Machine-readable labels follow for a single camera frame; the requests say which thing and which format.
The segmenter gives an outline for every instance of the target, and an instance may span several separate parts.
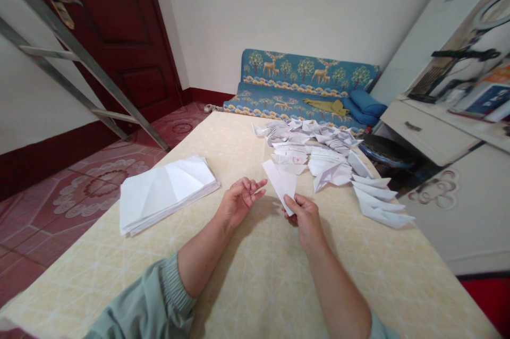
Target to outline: stool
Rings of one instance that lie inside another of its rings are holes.
[[[403,146],[374,134],[365,136],[360,144],[360,150],[372,161],[383,177],[389,176],[388,173],[394,169],[409,169],[416,161],[416,156]]]

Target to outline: yellow tablecloth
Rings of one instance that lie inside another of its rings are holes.
[[[242,176],[265,177],[272,148],[251,123],[212,113],[159,165],[203,155],[222,188],[134,238],[120,236],[119,203],[1,312],[40,337],[81,337],[106,304],[150,263],[168,257],[210,220]],[[350,185],[313,193],[309,172],[297,191],[319,205],[326,236],[381,320],[408,338],[495,337],[497,332],[416,227],[392,230],[361,212]],[[327,336],[298,231],[273,187],[234,234],[195,308],[191,337]]]

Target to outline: white cabinet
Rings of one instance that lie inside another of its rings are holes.
[[[483,145],[399,202],[454,274],[510,270],[509,179],[508,154]]]

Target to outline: ladder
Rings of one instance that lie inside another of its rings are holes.
[[[129,141],[129,136],[112,120],[122,120],[140,124],[141,127],[158,143],[161,148],[169,152],[170,147],[154,130],[152,125],[135,108],[119,87],[111,80],[106,72],[92,58],[80,42],[69,32],[67,26],[53,13],[43,0],[25,0],[31,9],[39,15],[53,32],[55,37],[68,49],[57,51],[31,46],[19,33],[0,17],[0,33],[10,40],[16,47],[27,54],[43,71],[52,77],[58,84],[74,96],[81,104],[88,108],[108,128],[122,140]],[[99,83],[117,100],[129,115],[107,111],[98,108],[73,83],[53,67],[45,57],[61,58],[80,62],[99,81]]]

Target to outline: red door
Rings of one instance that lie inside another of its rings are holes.
[[[180,83],[157,0],[80,1],[83,7],[64,4],[75,24],[70,31],[145,118],[152,122],[181,107]],[[108,110],[126,113],[76,65]]]

